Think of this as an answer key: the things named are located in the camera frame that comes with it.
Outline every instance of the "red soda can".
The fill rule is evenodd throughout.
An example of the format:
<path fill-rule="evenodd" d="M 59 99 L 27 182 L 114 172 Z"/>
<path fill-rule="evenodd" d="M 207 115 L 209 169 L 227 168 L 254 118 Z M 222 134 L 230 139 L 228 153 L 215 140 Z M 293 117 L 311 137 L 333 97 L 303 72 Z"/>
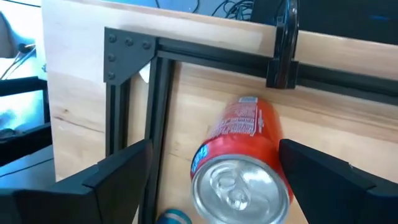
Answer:
<path fill-rule="evenodd" d="M 293 193 L 279 162 L 282 130 L 268 102 L 227 105 L 191 165 L 192 198 L 210 223 L 282 223 Z"/>

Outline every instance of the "blue object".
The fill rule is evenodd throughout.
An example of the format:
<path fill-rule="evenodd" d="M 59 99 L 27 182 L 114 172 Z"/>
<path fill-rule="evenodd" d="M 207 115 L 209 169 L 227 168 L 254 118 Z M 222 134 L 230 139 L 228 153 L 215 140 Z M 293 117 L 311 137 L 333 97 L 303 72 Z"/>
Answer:
<path fill-rule="evenodd" d="M 204 145 L 197 151 L 195 157 L 192 160 L 191 172 L 195 172 L 197 170 L 199 162 L 207 156 L 209 151 L 208 148 L 209 147 L 207 145 Z"/>
<path fill-rule="evenodd" d="M 171 208 L 160 215 L 156 224 L 192 224 L 192 221 L 181 210 Z"/>
<path fill-rule="evenodd" d="M 371 19 L 381 20 L 381 21 L 389 21 L 390 20 L 390 18 L 388 18 L 386 16 L 371 16 Z"/>

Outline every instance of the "nutrition label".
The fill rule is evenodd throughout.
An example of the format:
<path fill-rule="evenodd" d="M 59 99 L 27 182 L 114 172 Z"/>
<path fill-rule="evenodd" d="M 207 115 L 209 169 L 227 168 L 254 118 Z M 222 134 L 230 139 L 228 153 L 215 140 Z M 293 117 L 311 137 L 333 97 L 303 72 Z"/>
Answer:
<path fill-rule="evenodd" d="M 249 134 L 254 135 L 257 127 L 261 133 L 263 125 L 260 122 L 261 111 L 257 108 L 257 97 L 242 97 L 237 102 L 229 104 L 218 124 L 210 131 L 208 139 L 224 134 Z"/>

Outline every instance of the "wood grain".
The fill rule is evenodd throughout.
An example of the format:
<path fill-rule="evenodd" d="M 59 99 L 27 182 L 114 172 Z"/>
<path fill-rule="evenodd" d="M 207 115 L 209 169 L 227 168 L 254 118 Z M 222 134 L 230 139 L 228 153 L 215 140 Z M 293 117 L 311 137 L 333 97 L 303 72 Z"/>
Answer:
<path fill-rule="evenodd" d="M 194 153 L 228 101 L 256 95 L 272 102 L 285 138 L 339 157 L 398 182 L 398 108 L 366 100 L 299 88 L 264 89 L 265 80 L 198 65 L 178 64 L 174 80 L 158 212 L 175 207 L 194 223 L 205 223 L 190 198 L 188 171 Z M 306 223 L 295 201 L 286 223 Z"/>
<path fill-rule="evenodd" d="M 271 26 L 92 0 L 42 2 L 58 180 L 105 156 L 105 27 L 266 56 L 274 50 Z M 302 31 L 298 35 L 296 59 L 303 63 L 397 79 L 397 56 L 393 45 Z M 303 87 L 265 89 L 264 79 L 186 63 L 178 63 L 175 72 L 158 213 L 180 208 L 194 223 L 203 223 L 190 199 L 191 159 L 225 104 L 239 95 L 270 101 L 285 137 L 398 182 L 396 106 Z M 148 86 L 136 76 L 131 90 L 129 144 L 144 136 Z M 305 223 L 296 202 L 287 223 Z"/>

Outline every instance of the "can rim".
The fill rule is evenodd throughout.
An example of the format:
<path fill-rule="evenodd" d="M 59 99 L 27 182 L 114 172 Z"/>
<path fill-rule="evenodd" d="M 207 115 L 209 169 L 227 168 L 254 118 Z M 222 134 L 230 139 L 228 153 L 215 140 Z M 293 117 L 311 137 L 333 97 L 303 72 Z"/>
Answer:
<path fill-rule="evenodd" d="M 201 202 L 201 200 L 198 200 L 199 195 L 198 195 L 198 177 L 201 176 L 208 167 L 211 167 L 213 164 L 215 164 L 218 161 L 225 161 L 225 160 L 242 160 L 242 161 L 248 161 L 252 162 L 255 165 L 263 168 L 275 181 L 275 184 L 278 186 L 278 191 L 280 195 L 280 212 L 275 215 L 274 221 L 270 222 L 269 224 L 276 224 L 276 223 L 283 223 L 283 220 L 287 216 L 288 208 L 289 208 L 289 193 L 287 191 L 287 187 L 283 180 L 280 178 L 279 174 L 274 171 L 271 167 L 269 167 L 266 163 L 260 161 L 259 159 L 250 157 L 250 156 L 245 156 L 241 154 L 229 154 L 229 155 L 222 155 L 222 156 L 217 156 L 209 161 L 207 161 L 205 164 L 203 164 L 196 172 L 195 175 L 193 176 L 192 179 L 192 186 L 191 186 L 191 195 L 192 195 L 192 200 L 193 204 L 199 213 L 200 216 L 203 218 L 206 218 L 207 220 L 212 220 L 212 219 L 217 219 L 217 223 L 222 223 L 222 224 L 231 224 L 231 223 L 225 223 L 223 220 L 220 220 L 218 217 L 213 215 L 213 213 L 206 208 L 206 206 Z"/>

